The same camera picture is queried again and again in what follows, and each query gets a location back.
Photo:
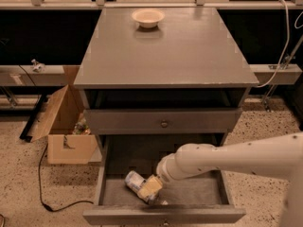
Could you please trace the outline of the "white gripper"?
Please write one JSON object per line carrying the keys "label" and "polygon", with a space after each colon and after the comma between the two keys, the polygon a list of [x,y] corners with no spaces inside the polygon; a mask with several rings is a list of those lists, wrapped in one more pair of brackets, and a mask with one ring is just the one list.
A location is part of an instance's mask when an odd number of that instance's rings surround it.
{"label": "white gripper", "polygon": [[[175,156],[170,154],[161,159],[156,168],[157,176],[164,182],[181,180],[183,178],[182,171],[176,163]],[[142,200],[154,200],[159,191],[163,188],[163,183],[156,176],[150,176],[144,182],[137,195]]]}

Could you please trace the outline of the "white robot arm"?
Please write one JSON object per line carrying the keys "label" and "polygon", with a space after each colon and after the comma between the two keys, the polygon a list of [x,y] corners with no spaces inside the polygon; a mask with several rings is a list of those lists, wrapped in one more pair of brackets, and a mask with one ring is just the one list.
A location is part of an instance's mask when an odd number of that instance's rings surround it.
{"label": "white robot arm", "polygon": [[162,158],[156,174],[145,181],[138,197],[149,201],[164,183],[194,177],[211,170],[226,170],[288,180],[291,185],[279,227],[303,227],[303,133],[214,147],[185,144]]}

